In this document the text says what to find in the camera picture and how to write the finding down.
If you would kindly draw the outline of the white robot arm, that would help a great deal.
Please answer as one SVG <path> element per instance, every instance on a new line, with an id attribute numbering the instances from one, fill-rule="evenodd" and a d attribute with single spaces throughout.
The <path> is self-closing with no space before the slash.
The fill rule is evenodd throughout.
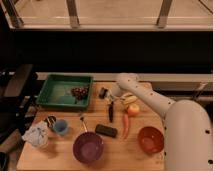
<path id="1" fill-rule="evenodd" d="M 213 131 L 206 110 L 192 100 L 172 100 L 142 86 L 138 75 L 115 77 L 113 95 L 131 92 L 164 121 L 165 171 L 213 171 Z"/>

